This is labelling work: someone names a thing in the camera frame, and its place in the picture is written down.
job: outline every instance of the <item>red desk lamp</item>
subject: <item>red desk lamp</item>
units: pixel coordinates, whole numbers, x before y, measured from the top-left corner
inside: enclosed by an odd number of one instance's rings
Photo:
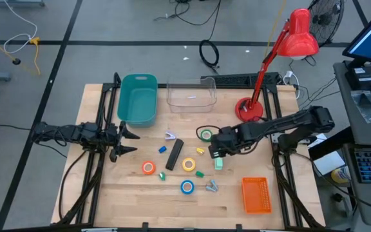
[[[284,24],[273,49],[262,62],[252,97],[242,98],[236,104],[234,110],[241,121],[258,121],[263,115],[263,106],[258,102],[260,87],[267,68],[277,55],[299,59],[319,52],[319,45],[309,33],[309,26],[309,10],[301,8],[291,13],[290,20]]]

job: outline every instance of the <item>yellow tape roll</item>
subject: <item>yellow tape roll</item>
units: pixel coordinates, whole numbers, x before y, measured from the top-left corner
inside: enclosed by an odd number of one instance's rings
[[[192,158],[185,158],[183,160],[183,169],[185,171],[193,171],[196,168],[196,162]]]

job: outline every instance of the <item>white cable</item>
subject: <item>white cable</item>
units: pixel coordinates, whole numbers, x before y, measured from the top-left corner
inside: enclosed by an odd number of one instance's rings
[[[11,11],[12,13],[14,13],[18,18],[22,19],[23,21],[25,21],[25,22],[27,22],[27,23],[29,23],[29,24],[31,24],[32,26],[35,27],[35,32],[33,33],[32,36],[31,36],[30,34],[26,34],[26,33],[18,34],[18,35],[16,35],[16,36],[10,38],[9,40],[7,40],[7,41],[4,43],[4,51],[5,51],[6,53],[13,54],[13,53],[18,52],[19,50],[23,49],[23,48],[25,47],[25,45],[28,44],[28,43],[30,42],[30,40],[33,39],[33,38],[35,37],[35,35],[37,34],[37,31],[38,31],[38,26],[35,25],[33,22],[30,22],[30,21],[24,19],[23,17],[21,17],[20,15],[18,15],[17,13],[15,13],[15,12],[12,10],[11,6],[6,2],[6,0],[4,0],[4,2],[5,2],[5,4],[6,4],[6,6],[8,7],[8,9],[10,9],[10,11]],[[7,45],[11,40],[16,39],[17,37],[20,37],[20,36],[28,36],[28,40],[27,40],[27,42],[24,43],[24,44],[23,44],[20,48],[18,48],[17,50],[15,50],[15,51],[13,51],[13,52],[9,52],[9,51],[6,49],[6,45]]]
[[[292,71],[287,71],[287,72],[286,72],[286,75],[283,77],[283,82],[284,82],[284,84],[285,84],[285,85],[290,84],[290,78],[291,78],[292,76],[295,78],[295,80],[296,80],[296,82],[297,82],[297,86],[299,86],[299,85],[300,85],[299,79],[297,78],[296,74],[294,74]],[[296,96],[296,99],[299,99],[299,97],[300,97],[300,91],[297,90],[297,96]]]

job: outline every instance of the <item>green tape roll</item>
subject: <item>green tape roll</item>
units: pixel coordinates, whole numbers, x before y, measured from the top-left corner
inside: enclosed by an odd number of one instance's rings
[[[213,133],[210,130],[202,130],[200,133],[200,139],[204,142],[210,142]]]

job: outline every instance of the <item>orange basket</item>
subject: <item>orange basket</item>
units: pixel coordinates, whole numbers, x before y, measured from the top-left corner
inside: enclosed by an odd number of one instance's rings
[[[269,186],[265,177],[243,177],[243,201],[246,213],[271,213]]]

